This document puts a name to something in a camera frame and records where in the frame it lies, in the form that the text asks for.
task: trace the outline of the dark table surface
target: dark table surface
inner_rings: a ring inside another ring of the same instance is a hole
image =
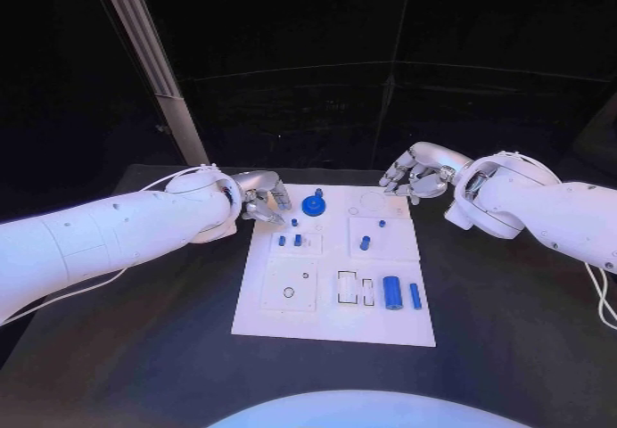
[[[180,167],[135,165],[116,193]],[[237,169],[222,169],[229,174]],[[279,169],[373,185],[377,171]],[[617,332],[580,262],[412,207],[435,348],[230,335],[253,222],[41,309],[0,372],[0,425],[197,427],[308,391],[400,391],[539,427],[617,425]]]

